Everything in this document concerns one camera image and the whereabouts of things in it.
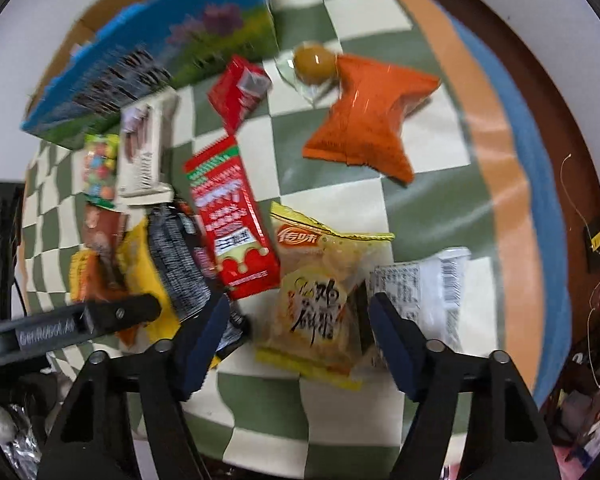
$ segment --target wooden floor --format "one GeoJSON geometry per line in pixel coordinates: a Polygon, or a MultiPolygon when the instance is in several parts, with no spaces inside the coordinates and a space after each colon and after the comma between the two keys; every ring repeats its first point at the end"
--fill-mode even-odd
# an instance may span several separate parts
{"type": "MultiPolygon", "coordinates": [[[[589,297],[600,280],[600,269],[587,273],[583,243],[583,222],[560,186],[560,165],[564,184],[587,222],[600,216],[600,184],[582,135],[538,60],[522,40],[480,0],[436,0],[447,12],[474,32],[501,60],[522,92],[536,119],[542,140],[551,158],[558,197],[567,229],[569,292],[573,304],[573,342],[586,336],[589,297]]],[[[592,316],[592,323],[598,321],[592,316]]]]}

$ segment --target table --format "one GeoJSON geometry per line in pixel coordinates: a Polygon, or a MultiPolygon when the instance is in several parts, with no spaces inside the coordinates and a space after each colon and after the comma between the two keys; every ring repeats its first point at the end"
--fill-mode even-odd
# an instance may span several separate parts
{"type": "MultiPolygon", "coordinates": [[[[534,185],[551,179],[550,165],[515,85],[488,49],[431,0],[272,0],[272,9],[281,50],[320,41],[436,74],[443,85],[403,124],[416,171],[414,183],[403,187],[370,168],[303,159],[302,145],[337,95],[311,108],[265,60],[272,91],[238,134],[263,216],[278,200],[339,230],[390,230],[396,240],[386,262],[469,247],[463,349],[478,355],[506,349],[541,402],[566,354],[564,226],[555,188],[534,185]]],[[[165,170],[181,196],[187,196],[183,163],[222,135],[206,100],[215,81],[180,91],[165,170]]],[[[23,235],[32,312],[68,300],[84,208],[83,156],[42,142],[28,173],[23,235]]],[[[134,212],[132,224],[139,218],[134,212]]],[[[256,336],[275,295],[240,302],[256,336]]],[[[52,361],[75,377],[99,348],[112,356],[125,352],[108,336],[55,352],[52,361]]],[[[388,375],[348,392],[257,363],[253,349],[234,352],[184,404],[201,452],[291,478],[386,475],[416,409],[388,375]]],[[[142,433],[137,401],[131,399],[132,422],[142,433]]],[[[459,398],[448,462],[461,454],[469,401],[459,398]]]]}

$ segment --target red wrapper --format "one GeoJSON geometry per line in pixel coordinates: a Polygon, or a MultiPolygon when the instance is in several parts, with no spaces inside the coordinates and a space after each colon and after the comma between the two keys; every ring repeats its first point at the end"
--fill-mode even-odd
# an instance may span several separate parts
{"type": "Polygon", "coordinates": [[[194,155],[184,170],[220,279],[232,299],[277,287],[280,264],[262,227],[235,137],[194,155]]]}
{"type": "Polygon", "coordinates": [[[233,135],[271,88],[271,79],[259,66],[233,56],[209,91],[209,102],[222,117],[224,129],[233,135]]]}

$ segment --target purple flower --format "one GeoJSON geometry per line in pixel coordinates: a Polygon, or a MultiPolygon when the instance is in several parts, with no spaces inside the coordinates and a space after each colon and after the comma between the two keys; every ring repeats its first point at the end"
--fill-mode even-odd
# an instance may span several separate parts
{"type": "Polygon", "coordinates": [[[167,43],[181,44],[189,41],[193,36],[196,36],[204,30],[204,24],[194,18],[186,15],[184,21],[179,25],[171,25],[169,30],[171,35],[167,38],[167,43]]]}
{"type": "Polygon", "coordinates": [[[240,7],[236,4],[208,5],[202,13],[206,31],[217,36],[228,36],[242,27],[240,7]]]}

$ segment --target metal bolt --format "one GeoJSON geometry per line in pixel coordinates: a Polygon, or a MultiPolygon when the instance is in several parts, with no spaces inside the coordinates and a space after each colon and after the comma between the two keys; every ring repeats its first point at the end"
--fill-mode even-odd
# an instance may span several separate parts
{"type": "Polygon", "coordinates": [[[426,346],[427,350],[435,353],[442,352],[445,349],[445,344],[438,339],[429,339],[426,346]]]}
{"type": "Polygon", "coordinates": [[[509,357],[509,354],[507,354],[506,352],[503,352],[502,350],[496,350],[493,353],[493,358],[496,359],[496,361],[502,365],[505,363],[508,363],[511,360],[511,358],[509,357]]]}
{"type": "Polygon", "coordinates": [[[106,359],[107,357],[109,356],[104,350],[96,350],[93,354],[89,356],[89,362],[92,365],[97,365],[103,362],[104,359],[106,359]]]}
{"type": "Polygon", "coordinates": [[[160,339],[160,341],[158,341],[155,344],[155,351],[157,352],[168,352],[169,350],[171,350],[171,347],[173,346],[173,343],[171,342],[170,339],[160,339]]]}

